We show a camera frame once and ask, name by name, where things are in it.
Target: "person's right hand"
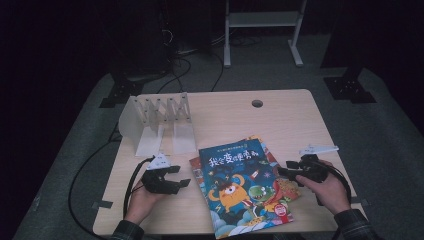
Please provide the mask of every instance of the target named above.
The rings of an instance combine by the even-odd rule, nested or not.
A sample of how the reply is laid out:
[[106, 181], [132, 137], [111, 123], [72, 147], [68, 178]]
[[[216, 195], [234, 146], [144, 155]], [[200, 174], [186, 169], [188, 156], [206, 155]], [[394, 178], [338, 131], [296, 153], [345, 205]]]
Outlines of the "person's right hand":
[[[330, 162], [320, 160], [329, 166], [333, 166]], [[308, 187], [314, 192], [321, 203], [334, 215], [339, 212], [351, 209], [346, 196], [346, 189], [343, 184], [331, 173], [322, 183], [314, 182], [306, 177], [297, 175], [296, 180]]]

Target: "children's book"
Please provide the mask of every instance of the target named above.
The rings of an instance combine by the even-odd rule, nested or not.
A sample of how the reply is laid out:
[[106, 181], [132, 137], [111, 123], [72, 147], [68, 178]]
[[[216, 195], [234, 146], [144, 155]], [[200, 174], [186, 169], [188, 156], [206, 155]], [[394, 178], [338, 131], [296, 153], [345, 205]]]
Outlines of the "children's book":
[[216, 239], [294, 220], [288, 203], [300, 196], [299, 189], [278, 175], [280, 165], [260, 137], [200, 149], [190, 163]]

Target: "gray carpet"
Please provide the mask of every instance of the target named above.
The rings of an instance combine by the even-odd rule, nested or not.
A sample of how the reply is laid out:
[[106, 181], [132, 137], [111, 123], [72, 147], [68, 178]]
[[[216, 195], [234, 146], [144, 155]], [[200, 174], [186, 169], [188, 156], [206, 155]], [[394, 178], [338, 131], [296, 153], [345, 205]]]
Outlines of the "gray carpet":
[[[352, 104], [333, 100], [323, 78], [341, 76], [345, 69], [320, 69], [328, 35], [301, 36], [298, 47], [304, 66], [294, 65], [287, 46], [289, 36], [263, 37], [250, 47], [232, 48], [232, 66], [224, 69], [215, 91], [308, 89], [312, 92], [330, 135], [364, 210], [385, 239], [421, 239], [424, 229], [424, 139], [389, 94], [384, 82], [368, 70], [359, 81], [377, 103]], [[222, 47], [213, 49], [222, 58]], [[215, 55], [194, 54], [190, 71], [180, 78], [187, 92], [211, 91], [221, 72]], [[175, 61], [175, 74], [188, 65]], [[156, 93], [174, 76], [149, 82], [143, 93]], [[15, 239], [96, 239], [82, 230], [68, 209], [69, 189], [79, 169], [108, 143], [122, 104], [99, 108], [113, 86], [110, 75], [99, 80], [75, 121], [34, 204]], [[176, 81], [161, 92], [179, 92]], [[119, 142], [112, 141], [90, 158], [79, 172], [71, 196], [72, 209], [88, 230], [96, 216]], [[332, 233], [304, 234], [307, 239], [329, 239]]]

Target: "hand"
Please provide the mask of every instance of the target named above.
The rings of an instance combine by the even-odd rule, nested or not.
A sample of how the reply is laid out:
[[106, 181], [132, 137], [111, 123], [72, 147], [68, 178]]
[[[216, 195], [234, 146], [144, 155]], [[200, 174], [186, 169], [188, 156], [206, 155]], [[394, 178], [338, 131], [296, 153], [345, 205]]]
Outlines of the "hand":
[[133, 188], [127, 214], [124, 220], [133, 222], [137, 225], [150, 214], [153, 207], [167, 194], [151, 193], [143, 187], [143, 183], [139, 181]]
[[[320, 162], [333, 166], [327, 161], [320, 160]], [[336, 215], [351, 209], [343, 184], [333, 174], [329, 173], [327, 179], [322, 183], [314, 182], [300, 175], [296, 176], [296, 180], [311, 189], [332, 214]]]

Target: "sleeve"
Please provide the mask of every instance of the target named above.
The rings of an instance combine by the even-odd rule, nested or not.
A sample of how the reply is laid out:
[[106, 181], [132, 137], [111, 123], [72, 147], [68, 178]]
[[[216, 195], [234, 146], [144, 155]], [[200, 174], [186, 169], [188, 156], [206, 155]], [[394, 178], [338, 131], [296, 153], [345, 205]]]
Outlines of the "sleeve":
[[351, 209], [334, 215], [345, 240], [382, 239], [358, 209]]
[[119, 222], [110, 240], [141, 240], [144, 230], [132, 222], [122, 220]]

